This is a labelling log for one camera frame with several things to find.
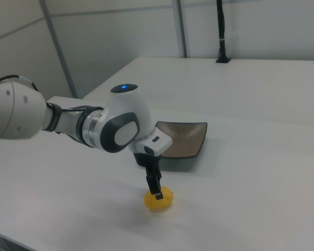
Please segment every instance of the yellow object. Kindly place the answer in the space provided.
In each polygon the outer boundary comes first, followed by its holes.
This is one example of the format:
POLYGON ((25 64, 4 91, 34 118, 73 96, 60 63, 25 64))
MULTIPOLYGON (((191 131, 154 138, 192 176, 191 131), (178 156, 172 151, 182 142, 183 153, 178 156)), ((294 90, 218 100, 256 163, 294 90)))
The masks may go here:
POLYGON ((167 187, 162 187, 163 199, 156 200, 155 195, 152 195, 150 191, 144 196, 144 205, 149 209, 163 209, 171 205, 173 201, 173 192, 167 187))

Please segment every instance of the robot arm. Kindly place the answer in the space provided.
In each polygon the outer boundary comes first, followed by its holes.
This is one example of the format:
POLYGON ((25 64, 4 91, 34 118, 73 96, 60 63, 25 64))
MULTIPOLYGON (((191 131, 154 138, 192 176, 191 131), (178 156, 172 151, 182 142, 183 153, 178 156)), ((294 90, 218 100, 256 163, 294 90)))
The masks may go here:
POLYGON ((129 146, 137 163, 147 170, 151 193, 157 199, 163 198, 158 161, 172 139, 152 123, 137 85, 114 87, 105 109, 62 109, 46 103, 36 90, 16 82, 0 82, 0 139, 28 139, 40 130, 65 133, 75 141, 110 153, 129 146))

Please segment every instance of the dark plate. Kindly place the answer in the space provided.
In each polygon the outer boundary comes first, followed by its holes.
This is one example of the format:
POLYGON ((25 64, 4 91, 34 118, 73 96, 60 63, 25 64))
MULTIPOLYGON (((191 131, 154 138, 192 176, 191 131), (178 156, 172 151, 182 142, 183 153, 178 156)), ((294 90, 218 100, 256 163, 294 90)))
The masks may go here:
POLYGON ((173 144, 163 158, 191 158, 199 153, 207 132, 207 123, 178 123, 158 121, 156 127, 170 136, 173 144))

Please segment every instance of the black cable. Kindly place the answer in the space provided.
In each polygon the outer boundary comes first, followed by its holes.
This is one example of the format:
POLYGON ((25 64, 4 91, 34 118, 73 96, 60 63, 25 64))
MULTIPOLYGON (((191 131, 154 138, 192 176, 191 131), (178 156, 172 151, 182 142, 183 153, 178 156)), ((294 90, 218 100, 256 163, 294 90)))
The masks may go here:
MULTIPOLYGON (((4 77, 0 77, 0 82, 3 81, 3 80, 9 79, 9 78, 20 78, 20 77, 21 77, 21 76, 19 76, 19 75, 7 75, 7 76, 4 76, 4 77)), ((36 85, 35 85, 32 81, 30 81, 30 84, 31 84, 31 86, 34 88, 35 91, 39 92, 38 89, 37 89, 37 87, 36 87, 36 85)))
POLYGON ((19 75, 7 75, 7 76, 4 76, 4 77, 0 77, 0 82, 3 81, 3 80, 6 80, 6 79, 9 79, 9 78, 19 78, 19 75))
POLYGON ((222 9, 222 0, 216 0, 217 12, 218 12, 218 25, 219 25, 219 42, 220 49, 217 63, 228 63, 230 61, 226 56, 225 46, 225 16, 222 9))
MULTIPOLYGON (((21 76, 19 75, 7 75, 4 77, 0 77, 0 82, 9 78, 20 78, 20 77, 21 76)), ((26 80, 27 82, 29 82, 35 91, 39 92, 37 86, 32 81, 30 81, 29 79, 25 77, 22 77, 22 78, 26 80)), ((48 102, 46 103, 47 103, 47 107, 49 107, 52 110, 54 109, 52 105, 50 105, 48 102)), ((79 106, 79 107, 73 107, 71 109, 62 109, 62 111, 84 111, 86 107, 89 107, 89 106, 79 106)))

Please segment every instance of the white wall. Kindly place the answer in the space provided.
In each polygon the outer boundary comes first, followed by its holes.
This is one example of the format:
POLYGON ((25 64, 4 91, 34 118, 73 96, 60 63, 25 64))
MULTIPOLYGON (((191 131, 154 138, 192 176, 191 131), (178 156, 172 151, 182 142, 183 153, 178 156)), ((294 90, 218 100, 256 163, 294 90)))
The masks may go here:
POLYGON ((182 55, 172 2, 46 1, 79 97, 139 56, 182 55))
MULTIPOLYGON (((189 55, 216 58, 216 1, 184 0, 189 55)), ((314 60, 314 0, 223 0, 227 56, 314 60)))
MULTIPOLYGON (((216 0, 182 2, 188 55, 216 58, 216 0)), ((182 57, 176 3, 46 0, 78 96, 137 57, 182 57)), ((314 0, 223 0, 223 10, 229 57, 314 60, 314 0)), ((33 79, 46 98, 71 96, 36 0, 0 1, 0 76, 11 73, 33 79)))
POLYGON ((0 0, 0 76, 18 74, 35 82, 46 99, 72 97, 35 0, 0 0))

